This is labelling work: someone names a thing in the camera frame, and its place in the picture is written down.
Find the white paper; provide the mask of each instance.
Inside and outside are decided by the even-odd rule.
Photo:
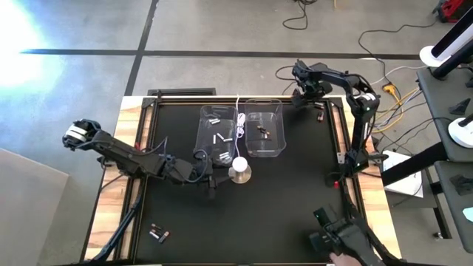
[[[383,151],[383,154],[388,155],[389,158],[383,162],[383,171],[402,163],[410,158],[410,156],[399,154],[393,151]],[[411,174],[402,180],[397,181],[391,185],[384,187],[387,191],[398,192],[406,195],[423,198],[423,189],[419,189],[422,185],[422,175],[420,172]]]

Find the wooden table frame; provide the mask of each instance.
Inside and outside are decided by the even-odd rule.
[[[289,98],[289,96],[241,96],[242,98]],[[143,96],[127,96],[122,100],[120,114],[118,116],[117,126],[115,128],[115,137],[132,146],[139,146],[143,149],[148,143],[149,125],[151,124],[151,112],[142,112]],[[233,98],[236,96],[162,96],[162,99],[188,99],[188,98]],[[353,132],[354,118],[350,113],[350,107],[343,96],[332,96],[332,98],[341,98],[343,103],[344,114],[338,112],[338,108],[333,108],[333,118],[336,125],[336,133],[340,152],[345,152],[347,147],[347,136],[344,136],[345,130],[349,132],[350,138]],[[143,120],[144,123],[138,128],[138,123]],[[137,137],[137,132],[141,131],[141,137]],[[373,152],[371,138],[367,142],[368,152]],[[368,174],[380,175],[378,167],[370,166],[364,170]],[[109,167],[105,170],[102,184],[105,184],[119,175],[115,167]],[[91,259],[101,248],[107,243],[110,236],[115,232],[119,225],[123,214],[126,213],[125,206],[133,204],[137,195],[137,187],[139,180],[130,180],[127,177],[121,177],[98,195],[95,206],[95,212],[92,216],[89,226],[89,233],[86,238],[84,250],[81,259]],[[395,235],[394,226],[392,224],[391,213],[387,203],[386,194],[384,193],[383,183],[380,178],[371,177],[366,174],[358,174],[358,183],[353,184],[351,179],[347,179],[347,187],[350,192],[352,201],[356,204],[354,185],[359,186],[361,199],[364,206],[364,214],[368,225],[375,232],[376,236],[386,246],[386,248],[394,256],[401,257],[398,247],[398,241]],[[131,193],[126,193],[126,188],[132,187]],[[109,259],[126,259],[130,250],[130,242],[132,237],[132,228],[134,221],[126,229],[123,236],[123,242],[118,246],[122,252],[120,256],[112,253]]]

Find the clear plastic container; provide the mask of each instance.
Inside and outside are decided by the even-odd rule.
[[[199,131],[194,152],[204,149],[212,162],[219,165],[229,166],[235,154],[235,139],[237,137],[237,109],[232,106],[203,106],[200,109]],[[219,123],[212,124],[211,120],[218,118]],[[217,134],[224,139],[232,141],[223,142]],[[220,155],[228,152],[229,158],[220,159]]]
[[[245,103],[245,143],[251,157],[276,157],[286,148],[282,103],[277,99],[250,99]]]

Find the wooden table edge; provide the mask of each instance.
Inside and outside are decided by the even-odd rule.
[[[123,97],[120,114],[118,115],[117,125],[115,127],[114,136],[122,140],[129,145],[135,144],[135,136],[137,134],[137,125],[140,119],[141,103],[143,98],[149,96],[126,96]],[[235,95],[222,95],[222,96],[192,96],[193,98],[235,98]],[[289,98],[290,96],[281,95],[246,95],[240,96],[242,98]],[[178,99],[178,98],[190,98],[189,96],[163,96],[166,99]],[[350,112],[350,106],[348,106],[345,97],[343,95],[330,95],[327,98],[341,98],[344,105],[344,116],[347,123],[347,129],[350,134],[353,131],[353,116]],[[335,115],[338,111],[334,112],[334,118],[336,125],[340,125],[340,116]],[[147,119],[148,124],[145,124],[145,129],[149,126],[149,118]],[[340,147],[344,147],[343,132],[337,130],[337,138]],[[146,143],[147,136],[143,136],[142,147]],[[369,152],[374,151],[372,141],[367,143],[367,150]],[[365,169],[365,172],[374,175],[380,175],[378,167],[371,166]],[[116,168],[108,168],[105,171],[103,177],[103,184],[109,182],[111,179],[118,175]],[[401,252],[398,246],[397,236],[395,234],[394,225],[392,223],[392,217],[387,203],[386,194],[384,192],[383,183],[380,178],[371,177],[366,174],[358,174],[359,185],[361,189],[361,198],[363,199],[364,209],[367,216],[367,221],[372,230],[380,241],[386,246],[386,248],[396,257],[401,257]],[[350,190],[350,196],[354,198],[353,184],[347,182]],[[126,177],[120,178],[115,183],[107,187],[98,198],[97,206],[92,217],[91,228],[89,235],[87,236],[87,246],[84,253],[85,259],[91,259],[95,256],[100,249],[109,240],[120,222],[121,208],[123,206],[123,198],[125,194]],[[124,236],[121,258],[126,258],[128,252],[126,250],[129,247],[129,239],[131,234],[131,225],[127,229]]]

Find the red object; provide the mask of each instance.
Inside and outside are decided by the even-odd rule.
[[[449,0],[438,7],[438,18],[442,22],[457,22],[473,6],[472,0]]]

